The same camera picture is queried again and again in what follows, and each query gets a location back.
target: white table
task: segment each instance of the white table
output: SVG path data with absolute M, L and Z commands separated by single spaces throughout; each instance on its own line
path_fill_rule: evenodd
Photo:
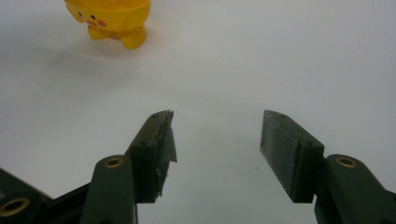
M 0 15 L 0 166 L 52 197 L 165 109 L 179 163 L 141 223 L 316 223 L 259 151 L 264 109 L 396 191 L 395 1 L 153 0 L 132 51 L 90 40 L 63 1 Z

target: yellow toy foot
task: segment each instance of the yellow toy foot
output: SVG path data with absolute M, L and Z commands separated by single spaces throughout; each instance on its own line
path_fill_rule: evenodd
M 121 41 L 127 49 L 137 49 L 143 45 L 146 40 L 147 32 L 145 26 L 140 26 L 137 29 L 131 31 L 125 31 L 121 33 Z
M 88 34 L 90 35 L 91 39 L 94 40 L 99 40 L 99 39 L 105 39 L 108 37 L 111 37 L 116 34 L 116 32 L 113 31 L 107 31 L 107 30 L 101 30 L 98 28 L 95 28 L 93 26 L 88 26 Z

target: red spot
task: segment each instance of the red spot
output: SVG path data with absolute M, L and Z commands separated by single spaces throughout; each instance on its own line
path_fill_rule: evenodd
M 97 26 L 96 23 L 94 23 L 93 21 L 87 21 L 87 23 L 91 26 Z
M 101 25 L 101 26 L 103 26 L 103 27 L 106 27 L 106 24 L 105 24 L 104 21 L 98 21 L 98 23 L 99 23 L 99 25 Z

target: yellow bowl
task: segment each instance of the yellow bowl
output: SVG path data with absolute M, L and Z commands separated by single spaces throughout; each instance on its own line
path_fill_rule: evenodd
M 150 0 L 65 0 L 78 22 L 88 23 L 92 39 L 120 34 L 127 49 L 140 47 L 146 39 L 144 26 L 149 17 Z

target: yellow toy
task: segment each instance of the yellow toy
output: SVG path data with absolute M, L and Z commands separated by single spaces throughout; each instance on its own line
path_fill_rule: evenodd
M 150 0 L 65 0 L 78 22 L 88 23 L 94 40 L 120 35 L 127 49 L 137 49 L 147 37 L 144 23 L 149 17 Z

